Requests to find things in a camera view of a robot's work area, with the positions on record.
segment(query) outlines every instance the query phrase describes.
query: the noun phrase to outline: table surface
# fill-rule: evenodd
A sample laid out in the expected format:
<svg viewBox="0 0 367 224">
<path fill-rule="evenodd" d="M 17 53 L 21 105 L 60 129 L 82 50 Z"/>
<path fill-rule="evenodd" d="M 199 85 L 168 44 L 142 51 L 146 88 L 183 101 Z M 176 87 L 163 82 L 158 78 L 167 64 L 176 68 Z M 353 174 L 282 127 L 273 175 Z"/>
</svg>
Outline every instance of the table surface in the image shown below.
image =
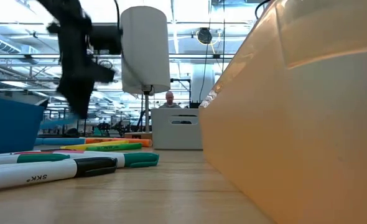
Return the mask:
<svg viewBox="0 0 367 224">
<path fill-rule="evenodd" d="M 274 223 L 202 151 L 156 153 L 157 167 L 2 190 L 0 224 Z"/>
</svg>

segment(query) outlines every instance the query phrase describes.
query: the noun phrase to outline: ceiling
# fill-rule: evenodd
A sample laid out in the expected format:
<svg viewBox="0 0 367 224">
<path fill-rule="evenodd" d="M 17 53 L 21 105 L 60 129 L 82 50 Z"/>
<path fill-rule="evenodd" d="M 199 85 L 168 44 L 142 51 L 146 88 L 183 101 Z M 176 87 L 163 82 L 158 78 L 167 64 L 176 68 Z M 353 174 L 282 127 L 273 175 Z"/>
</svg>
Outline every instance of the ceiling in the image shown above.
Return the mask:
<svg viewBox="0 0 367 224">
<path fill-rule="evenodd" d="M 254 10 L 258 0 L 118 0 L 120 12 L 133 6 L 158 8 L 167 17 L 169 31 L 170 76 L 176 79 L 193 79 L 193 65 L 212 64 L 215 81 L 226 68 L 256 21 Z M 82 8 L 93 23 L 116 23 L 113 0 L 80 0 Z M 50 109 L 54 113 L 67 108 L 65 99 L 55 92 L 57 83 L 51 82 L 61 76 L 58 64 L 57 37 L 47 32 L 47 24 L 53 17 L 36 0 L 0 0 L 0 79 L 21 82 L 0 82 L 0 91 L 29 90 L 36 95 L 51 97 Z M 213 45 L 207 47 L 196 37 L 201 27 L 210 26 Z M 33 61 L 23 55 L 32 54 Z M 225 54 L 225 64 L 212 59 L 213 54 Z M 137 118 L 141 111 L 141 95 L 131 95 L 121 90 L 121 60 L 118 56 L 104 55 L 100 60 L 113 64 L 116 71 L 114 82 L 96 84 L 90 113 L 98 117 L 129 116 Z M 175 102 L 182 107 L 189 104 L 188 82 L 171 83 Z M 165 101 L 164 93 L 150 98 L 150 108 Z"/>
</svg>

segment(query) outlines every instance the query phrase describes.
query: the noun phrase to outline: green marker cap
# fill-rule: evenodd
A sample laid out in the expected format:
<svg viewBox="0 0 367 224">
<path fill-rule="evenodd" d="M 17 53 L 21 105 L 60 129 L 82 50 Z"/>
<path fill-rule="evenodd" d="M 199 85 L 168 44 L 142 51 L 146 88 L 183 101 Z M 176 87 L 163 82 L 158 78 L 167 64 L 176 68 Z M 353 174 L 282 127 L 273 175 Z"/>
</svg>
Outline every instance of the green marker cap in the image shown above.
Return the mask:
<svg viewBox="0 0 367 224">
<path fill-rule="evenodd" d="M 25 162 L 54 162 L 69 159 L 69 155 L 63 154 L 21 154 L 17 158 L 17 163 Z"/>
<path fill-rule="evenodd" d="M 140 168 L 157 166 L 159 155 L 151 152 L 133 152 L 125 153 L 125 167 Z"/>
</svg>

